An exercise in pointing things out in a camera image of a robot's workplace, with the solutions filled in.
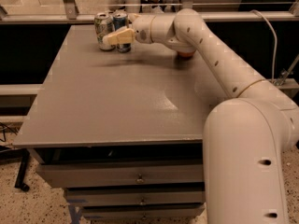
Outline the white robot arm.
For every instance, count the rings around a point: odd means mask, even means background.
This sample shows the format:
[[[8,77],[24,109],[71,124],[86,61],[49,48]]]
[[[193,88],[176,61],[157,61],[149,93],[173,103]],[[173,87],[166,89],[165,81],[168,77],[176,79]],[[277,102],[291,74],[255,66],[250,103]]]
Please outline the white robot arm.
[[[281,154],[299,140],[298,105],[214,35],[198,12],[131,18],[131,27],[105,35],[104,43],[198,52],[227,95],[203,130],[208,224],[289,224]]]

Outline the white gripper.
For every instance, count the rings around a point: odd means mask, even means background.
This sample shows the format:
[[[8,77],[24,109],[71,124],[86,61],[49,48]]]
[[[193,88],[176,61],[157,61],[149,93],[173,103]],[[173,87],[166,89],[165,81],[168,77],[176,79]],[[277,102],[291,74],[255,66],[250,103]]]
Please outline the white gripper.
[[[132,28],[122,27],[103,37],[105,45],[129,44],[137,40],[140,43],[151,44],[151,24],[154,20],[153,15],[142,15],[138,13],[128,14]]]

